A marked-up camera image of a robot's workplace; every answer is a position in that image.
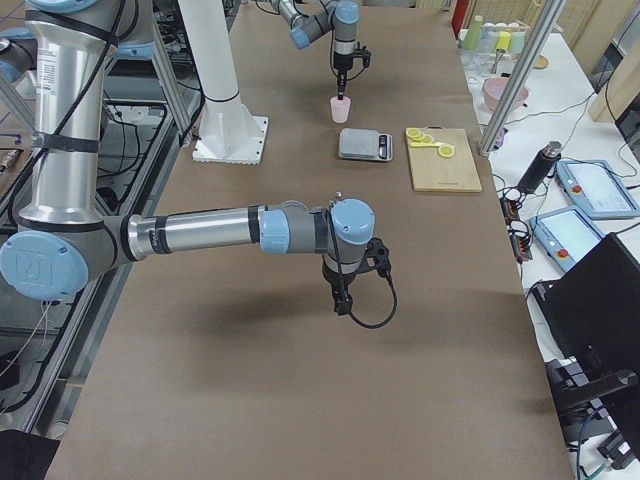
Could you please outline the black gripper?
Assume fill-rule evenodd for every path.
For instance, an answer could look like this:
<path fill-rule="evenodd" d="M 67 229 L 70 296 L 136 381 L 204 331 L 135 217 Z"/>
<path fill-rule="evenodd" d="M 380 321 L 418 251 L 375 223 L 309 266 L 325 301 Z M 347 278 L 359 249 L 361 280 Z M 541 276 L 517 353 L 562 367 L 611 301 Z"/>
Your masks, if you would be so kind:
<path fill-rule="evenodd" d="M 347 84 L 347 74 L 353 68 L 354 54 L 347 53 L 342 54 L 337 51 L 333 52 L 333 68 L 336 70 L 336 84 L 337 84 L 337 100 L 344 99 L 345 89 Z"/>
<path fill-rule="evenodd" d="M 322 264 L 322 275 L 330 284 L 332 297 L 334 300 L 334 312 L 341 315 L 349 315 L 352 311 L 352 297 L 347 292 L 348 286 L 355 280 L 357 275 L 368 273 L 370 268 L 361 262 L 359 268 L 352 273 L 342 273 L 332 270 L 326 262 Z"/>

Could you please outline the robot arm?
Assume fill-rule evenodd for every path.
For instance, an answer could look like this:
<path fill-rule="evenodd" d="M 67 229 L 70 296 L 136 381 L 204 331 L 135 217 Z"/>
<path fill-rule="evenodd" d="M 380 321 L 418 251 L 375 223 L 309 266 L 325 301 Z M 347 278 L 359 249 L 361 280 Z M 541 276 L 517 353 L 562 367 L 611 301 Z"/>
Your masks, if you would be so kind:
<path fill-rule="evenodd" d="M 258 164 L 268 118 L 242 103 L 220 1 L 179 1 L 204 100 L 194 160 Z M 326 1 L 306 16 L 291 1 L 270 1 L 286 19 L 298 48 L 333 34 L 338 100 L 359 48 L 359 6 Z M 272 254 L 323 255 L 335 311 L 351 314 L 348 285 L 367 271 L 375 217 L 357 199 L 329 208 L 297 201 L 144 218 L 110 216 L 95 207 L 104 62 L 125 55 L 149 58 L 155 49 L 151 1 L 27 1 L 26 24 L 37 42 L 36 131 L 32 193 L 17 213 L 18 233 L 1 247 L 1 274 L 22 295 L 55 301 L 96 277 L 149 255 L 236 244 L 259 244 Z"/>
<path fill-rule="evenodd" d="M 370 66 L 371 52 L 358 41 L 359 5 L 356 1 L 320 1 L 321 9 L 306 14 L 295 1 L 265 1 L 270 14 L 281 16 L 299 50 L 309 47 L 327 33 L 332 34 L 331 70 L 336 77 L 337 100 L 346 99 L 347 83 Z"/>

